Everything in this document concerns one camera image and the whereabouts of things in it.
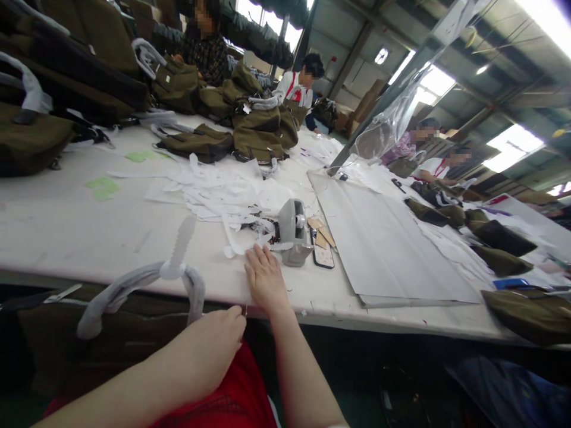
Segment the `plaid shirt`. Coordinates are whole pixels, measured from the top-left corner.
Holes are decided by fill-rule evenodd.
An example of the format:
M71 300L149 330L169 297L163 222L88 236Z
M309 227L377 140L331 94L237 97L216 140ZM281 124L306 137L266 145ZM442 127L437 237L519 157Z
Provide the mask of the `plaid shirt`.
M189 23L179 51L184 62L198 67L206 83L222 86L228 68L228 48L220 33L201 39L200 30Z

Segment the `green paper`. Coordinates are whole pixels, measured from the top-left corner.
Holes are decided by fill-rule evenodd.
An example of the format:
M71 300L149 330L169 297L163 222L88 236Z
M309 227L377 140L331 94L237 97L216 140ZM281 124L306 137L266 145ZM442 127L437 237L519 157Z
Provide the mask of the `green paper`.
M95 200L97 202L103 202L109 199L113 199L113 197L111 196L111 193L109 193L107 191L107 189L101 188L101 189L94 189L93 190L93 196L95 196Z
M95 196L95 199L99 202L113 199L111 194L119 190L117 183L107 177L101 177L93 181L89 181L85 183L85 186L93 191L93 196Z
M141 152L141 155L143 155L146 159L156 159L156 153L155 152L151 152L150 150L145 150L144 152Z
M142 153L132 152L125 155L125 157L133 162L144 162L146 160Z

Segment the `ceiling light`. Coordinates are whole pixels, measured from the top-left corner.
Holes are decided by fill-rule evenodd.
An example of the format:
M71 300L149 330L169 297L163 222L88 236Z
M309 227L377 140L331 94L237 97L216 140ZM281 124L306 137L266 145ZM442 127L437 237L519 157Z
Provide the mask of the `ceiling light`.
M551 40L571 58L571 24L555 0L516 0Z

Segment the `floor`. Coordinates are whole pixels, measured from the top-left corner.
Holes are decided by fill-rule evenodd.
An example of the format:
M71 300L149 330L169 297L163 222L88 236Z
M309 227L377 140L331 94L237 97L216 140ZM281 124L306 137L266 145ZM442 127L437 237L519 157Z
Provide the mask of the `floor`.
M7 297L5 290L5 286L0 286L0 302ZM302 331L351 427L488 426L481 412L430 351L431 346L441 338L305 325ZM262 372L266 391L275 402L283 421L274 340L268 323L249 320L244 337ZM444 340L454 346L468 343ZM571 379L571 367L565 363L567 353L476 345L527 365L548 380ZM41 417L48 400L27 388L33 372L33 360L26 348L17 317L0 311L2 426L25 428ZM391 411L386 409L386 396L390 397ZM479 422L466 424L467 414L471 420L479 419Z

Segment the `zipper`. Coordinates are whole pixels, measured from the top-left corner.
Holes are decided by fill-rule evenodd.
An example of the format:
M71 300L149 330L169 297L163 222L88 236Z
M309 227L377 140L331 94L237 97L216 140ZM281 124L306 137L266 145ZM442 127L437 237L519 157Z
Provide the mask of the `zipper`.
M77 16L79 18L79 23L81 24L81 28L83 29L83 33L85 34L85 38L86 38L86 41L82 42L82 44L86 45L89 48L89 52L91 52L92 55L95 55L95 49L93 48L93 45L91 44L91 40L89 39L87 27L85 26L85 22L83 21L83 16L81 15L81 12L79 11L79 7L77 6L77 0L73 0L73 4L77 10Z

